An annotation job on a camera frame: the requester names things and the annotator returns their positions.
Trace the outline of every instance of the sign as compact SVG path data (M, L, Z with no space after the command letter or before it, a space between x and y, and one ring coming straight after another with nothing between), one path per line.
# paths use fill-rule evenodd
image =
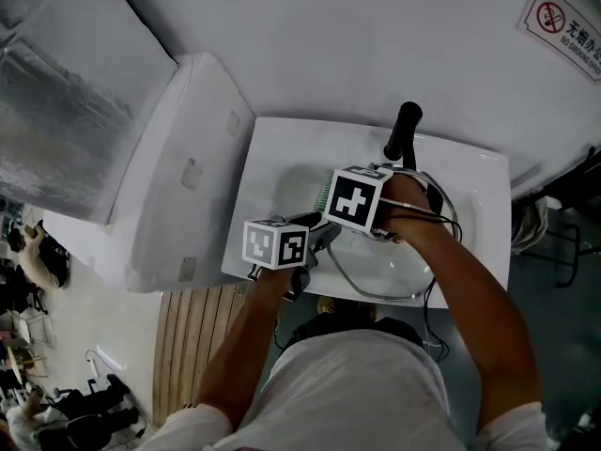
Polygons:
M517 28L551 47L591 82L601 82L601 24L566 0L529 0Z

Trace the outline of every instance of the white cube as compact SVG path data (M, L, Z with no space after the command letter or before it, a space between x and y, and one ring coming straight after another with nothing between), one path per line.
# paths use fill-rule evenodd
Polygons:
M303 266L307 260L309 227L271 219L244 223L242 259L277 270Z
M384 182L393 176L387 168L378 170L351 165L334 171L323 217L364 233L371 231Z

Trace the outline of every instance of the gray cable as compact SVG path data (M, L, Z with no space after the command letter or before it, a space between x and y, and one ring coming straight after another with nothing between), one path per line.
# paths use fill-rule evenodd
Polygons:
M378 167L388 168L388 169L392 170L395 174L405 174L405 175L408 175L408 176L411 176L414 178L425 180L428 184L432 185L432 187L434 187L437 191L439 191L440 195L442 196L442 200L446 203L446 205L449 207L449 210L451 211L451 215L453 216L451 220L457 223L457 213L455 211L455 206L453 205L453 202L451 201L449 196L444 192L444 190L442 190L442 187L440 187L440 185L429 174L425 173L423 170L407 169L398 163L382 163L380 165L375 165L375 164L372 164L372 165L375 168L378 168ZM431 213L433 217L438 217L437 214L435 214L431 210L417 208L410 204L396 202L396 201L392 201L389 199L385 199L384 202L396 205L398 207L415 209L420 212ZM457 241L459 241L459 232L458 232L458 229L456 228L456 225L451 225L451 228L452 228L452 232L453 232L453 237ZM420 289L416 293L412 294L411 296L383 296L380 294L372 294L371 292L367 292L367 291L361 289L359 286L357 286L353 282L353 280L348 276L348 274L345 272L345 270L340 265L340 262L338 262L338 259L334 255L334 252L330 246L327 247L327 250L328 250L328 256L330 256L330 259L334 263L334 266L336 266L336 269L338 270L339 273L342 274L342 276L346 279L348 284L358 294L360 294L363 297L366 297L368 299L373 299L376 301L384 301L384 302L388 302L388 303L402 303L402 302L412 301L414 299L421 297L429 288L429 285L428 285L425 288Z

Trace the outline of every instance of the white wall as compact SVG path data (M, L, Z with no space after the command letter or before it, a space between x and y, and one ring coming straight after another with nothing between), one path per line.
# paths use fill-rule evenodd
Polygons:
M507 154L517 192L601 141L601 86L516 30L527 0L132 1L171 53L215 54L258 116L391 126L413 100L422 132Z

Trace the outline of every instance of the wooden slat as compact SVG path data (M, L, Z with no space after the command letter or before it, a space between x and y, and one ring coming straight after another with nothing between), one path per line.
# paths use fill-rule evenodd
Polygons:
M217 317L217 309L219 307L219 298L221 297L221 294L221 288L211 288L208 290L203 324L200 328L200 339L198 341L198 352L196 354L196 366L194 368L194 380L192 386L193 397L198 394L198 390L200 389L200 378L207 367L210 343L213 338L213 328L215 327L215 318Z
M210 342L210 351L208 353L208 362L213 359L213 356L219 350L223 343L225 334L227 333L227 322L229 321L229 313L232 310L232 302L234 301L234 293L236 286L223 286L222 296L219 300L217 308L217 316L215 317L215 326L213 327L213 337Z
M174 292L169 303L167 323L165 325L165 342L162 349L161 365L161 401L159 403L158 419L164 423L169 412L169 382L171 380L171 364L173 360L173 347L176 337L177 315L181 292Z
M229 333L229 330L232 328L232 324L234 324L236 316L244 304L244 300L246 299L246 288L246 283L236 284L234 300L232 301L232 308L229 312L229 320L227 322L227 333Z
M181 359L184 352L186 340L186 328L190 314L190 303L192 291L185 290L181 293L179 311L177 313L177 324L174 337L173 358L171 360L171 377L169 380L169 407L168 413L179 411L183 403L179 402L179 377L181 370Z
M159 408L161 407L162 352L165 342L165 331L170 302L171 292L164 292L161 297L161 308L159 310L159 326L157 327L157 341L154 349L154 370L152 376L152 422L155 427L162 426L162 421L159 418Z
M193 402L208 361L244 304L246 283L196 291L164 292L159 312L152 382L156 427Z
M193 400L192 385L194 381L194 368L196 367L196 353L198 352L198 339L200 328L205 314L205 303L207 302L208 289L195 290L188 316L186 339L183 345L184 357L181 365L179 378L179 401L182 404Z

